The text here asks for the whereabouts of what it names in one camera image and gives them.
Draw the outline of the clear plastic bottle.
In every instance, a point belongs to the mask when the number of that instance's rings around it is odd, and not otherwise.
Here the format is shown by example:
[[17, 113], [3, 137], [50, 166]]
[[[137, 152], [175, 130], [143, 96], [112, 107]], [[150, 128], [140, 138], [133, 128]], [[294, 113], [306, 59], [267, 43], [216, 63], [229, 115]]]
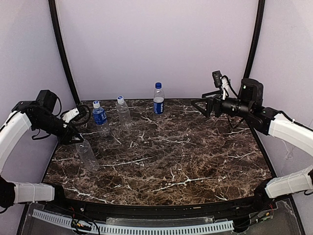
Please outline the clear plastic bottle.
[[99, 162], [95, 157], [90, 143], [84, 140], [81, 143], [76, 143], [75, 147], [86, 169], [90, 172], [96, 172], [99, 169]]

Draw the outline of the blue label water bottle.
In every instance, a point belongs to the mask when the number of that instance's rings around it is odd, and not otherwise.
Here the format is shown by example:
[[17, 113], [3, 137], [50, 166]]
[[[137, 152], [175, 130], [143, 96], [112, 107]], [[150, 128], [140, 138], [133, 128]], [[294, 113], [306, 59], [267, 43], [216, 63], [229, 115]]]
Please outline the blue label water bottle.
[[92, 115], [99, 134], [102, 137], [109, 136], [110, 128], [104, 108], [102, 106], [98, 109], [93, 108]]

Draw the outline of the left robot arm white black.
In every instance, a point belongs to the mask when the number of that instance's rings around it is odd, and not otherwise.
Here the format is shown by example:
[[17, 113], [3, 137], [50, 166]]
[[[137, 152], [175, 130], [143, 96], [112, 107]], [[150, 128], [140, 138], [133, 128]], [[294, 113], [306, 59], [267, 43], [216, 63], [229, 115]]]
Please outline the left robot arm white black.
[[[4, 165], [21, 137], [29, 130], [45, 131], [55, 135], [61, 145], [83, 142], [77, 130], [78, 120], [90, 118], [89, 108], [82, 105], [74, 109], [53, 114], [59, 97], [50, 90], [41, 90], [34, 101], [20, 101], [12, 109], [0, 128], [0, 167]], [[63, 199], [61, 186], [44, 183], [19, 183], [0, 179], [0, 206], [8, 209], [14, 204], [50, 202]]]

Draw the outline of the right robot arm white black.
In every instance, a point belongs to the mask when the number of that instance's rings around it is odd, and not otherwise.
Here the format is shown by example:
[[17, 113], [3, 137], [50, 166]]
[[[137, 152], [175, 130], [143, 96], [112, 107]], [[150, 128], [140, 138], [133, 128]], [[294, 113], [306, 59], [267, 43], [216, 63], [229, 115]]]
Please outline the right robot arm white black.
[[[262, 106], [263, 84], [255, 79], [244, 78], [237, 98], [227, 96], [231, 85], [226, 77], [215, 79], [217, 91], [203, 94], [192, 105], [205, 117], [222, 114], [240, 117], [256, 131], [286, 141], [313, 153], [313, 130], [291, 119], [283, 111]], [[266, 180], [255, 189], [255, 194], [266, 199], [286, 194], [308, 192], [313, 189], [313, 167], [309, 166], [289, 175]]]

